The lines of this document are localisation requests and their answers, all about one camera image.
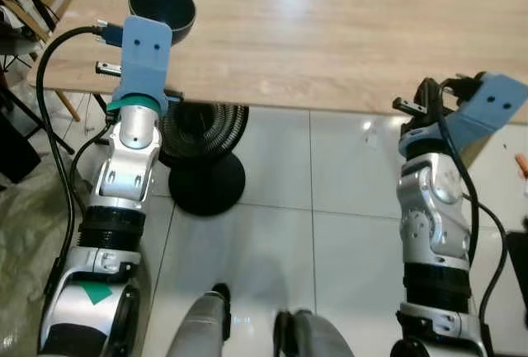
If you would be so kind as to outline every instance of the grout line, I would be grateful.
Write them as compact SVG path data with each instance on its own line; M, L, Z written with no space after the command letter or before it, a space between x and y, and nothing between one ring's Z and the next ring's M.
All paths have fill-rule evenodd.
M162 273L163 260L165 259L165 250L167 249L167 243L168 243L168 236L169 236L169 233L171 232L172 219L174 218L174 214L175 213L176 213L176 203L173 203L172 204L171 219L169 219L169 222L168 222L167 236L165 237L165 244L163 244L162 259L161 259L161 261L159 263L158 276L156 276L156 284L154 285L154 290L153 290L153 294L152 294L152 302L150 303L150 308L148 310L147 322L150 321L150 314L152 312L152 309L153 309L153 306L154 306L154 300L156 298L156 293L158 291L159 276Z
M308 141L310 155L310 204L312 214L312 260L313 260L313 310L317 314L317 285L315 277L315 226L314 226L314 169L312 165L312 112L308 110Z
M155 196L162 196L162 197L169 197L165 195L155 195ZM312 210L312 209L300 209L298 207L286 207L286 206L274 206L272 204L256 204L256 203L237 203L240 205L245 206L254 206L254 207L266 207L269 209L284 209L284 210L295 210L295 211L309 211L314 213L322 213L322 214L337 214L337 215L348 215L351 217L360 217L360 218L375 218L375 219L394 219L396 221L399 221L400 217L386 217L383 215L371 215L371 214L358 214L358 213L343 213L341 211L328 211L328 210Z
M270 204L241 203L241 202L238 202L237 204L244 205L244 206L266 207L269 209L283 209L283 210L308 211L308 212L312 211L311 209L299 209L296 207L286 207L286 206L272 206Z
M79 102L77 108L75 109L76 111L79 111L79 108L81 108L83 101L84 101L84 95L81 97L81 101ZM73 123L73 117L69 121L68 127L66 128L66 131L64 132L64 136L62 136L62 140L66 141L66 135L68 134L70 128L72 127L72 123Z

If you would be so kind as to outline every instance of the orange object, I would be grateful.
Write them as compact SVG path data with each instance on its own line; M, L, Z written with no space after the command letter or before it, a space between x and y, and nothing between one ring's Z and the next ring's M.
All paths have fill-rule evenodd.
M528 180L528 159L522 153L518 153L515 160L521 168L522 175Z

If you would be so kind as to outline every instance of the green sticker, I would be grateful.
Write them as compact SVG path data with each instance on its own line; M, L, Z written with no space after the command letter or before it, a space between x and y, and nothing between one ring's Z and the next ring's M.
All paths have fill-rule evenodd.
M145 95L127 95L119 100L114 100L106 105L107 111L119 110L124 106L143 106L156 111L158 114L161 112L159 103L152 97Z
M97 283L96 281L79 281L78 284L84 288L86 294L94 305L97 305L104 298L112 295L112 290L104 283Z

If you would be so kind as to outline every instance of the black bowl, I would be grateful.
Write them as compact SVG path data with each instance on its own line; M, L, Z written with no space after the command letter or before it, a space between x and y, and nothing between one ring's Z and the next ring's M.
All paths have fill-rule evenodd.
M172 30L172 44L183 40L195 21L192 0L129 0L132 15L162 21Z

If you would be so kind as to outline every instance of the table leg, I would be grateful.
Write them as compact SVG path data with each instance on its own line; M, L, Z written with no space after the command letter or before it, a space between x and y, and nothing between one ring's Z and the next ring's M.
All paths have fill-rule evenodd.
M79 117L79 114L73 108L72 103L70 103L68 98L64 95L64 92L60 90L55 90L55 93L57 93L57 96L63 102L64 106L68 109L69 113L72 115L75 121L78 122L79 120L81 120L81 118Z

